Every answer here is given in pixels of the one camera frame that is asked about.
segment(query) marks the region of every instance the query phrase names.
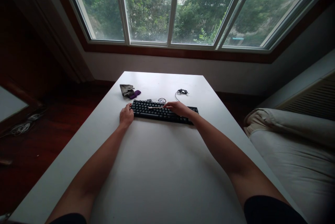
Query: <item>purple object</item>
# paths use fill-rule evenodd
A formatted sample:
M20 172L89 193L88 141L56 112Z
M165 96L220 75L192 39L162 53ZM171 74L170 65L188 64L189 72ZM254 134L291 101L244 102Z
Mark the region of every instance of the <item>purple object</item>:
M139 90L135 91L134 94L132 96L130 96L130 99L134 99L135 97L137 97L139 94L141 94L141 92Z

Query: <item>cloth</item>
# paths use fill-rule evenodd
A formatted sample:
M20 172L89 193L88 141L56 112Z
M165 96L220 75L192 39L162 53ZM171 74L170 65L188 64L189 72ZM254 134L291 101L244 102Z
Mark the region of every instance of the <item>cloth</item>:
M255 130L293 133L335 149L335 121L275 109L258 108L244 120L248 137Z
M335 151L284 132L254 131L250 141L310 224L320 223L335 195Z
M307 224L305 220L289 205L268 196L253 196L244 204L244 215L248 224L285 223ZM80 214L67 214L50 224L87 224Z
M120 89L122 96L130 98L132 95L134 95L134 86L130 84L120 84Z

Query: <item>wall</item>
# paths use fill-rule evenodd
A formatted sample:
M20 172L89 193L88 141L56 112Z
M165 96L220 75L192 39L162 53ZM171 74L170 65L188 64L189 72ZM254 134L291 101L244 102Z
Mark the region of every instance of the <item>wall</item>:
M335 42L333 4L270 65L84 52L60 1L51 1L98 80L116 81L123 71L196 74L215 91L268 96L332 50Z
M0 86L0 122L28 105Z
M284 101L293 97L300 91L312 86L320 79L335 71L335 49L306 69L291 82L283 86L268 99L263 101L258 108L275 108Z
M13 0L0 0L0 72L40 99L65 78L63 69Z

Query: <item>hand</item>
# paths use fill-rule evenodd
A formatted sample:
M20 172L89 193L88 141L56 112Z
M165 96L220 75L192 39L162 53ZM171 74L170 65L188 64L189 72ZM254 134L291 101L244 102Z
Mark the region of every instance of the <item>hand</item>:
M187 118L190 118L190 116L194 113L194 111L192 111L181 102L167 102L163 107L168 108L170 111L173 111L178 116Z
M134 111L130 109L132 104L129 103L120 112L120 126L128 128L134 120Z

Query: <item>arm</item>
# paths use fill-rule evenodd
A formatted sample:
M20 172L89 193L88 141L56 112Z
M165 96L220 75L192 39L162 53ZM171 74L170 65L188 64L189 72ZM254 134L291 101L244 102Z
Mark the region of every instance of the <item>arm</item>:
M271 196L288 204L248 156L199 114L181 102L168 102L164 107L179 116L189 118L195 125L210 153L229 176L242 207L248 198L255 195Z
M79 213L89 222L93 202L114 164L118 150L134 112L127 104L120 112L120 125L84 164L58 201L46 223L69 213Z

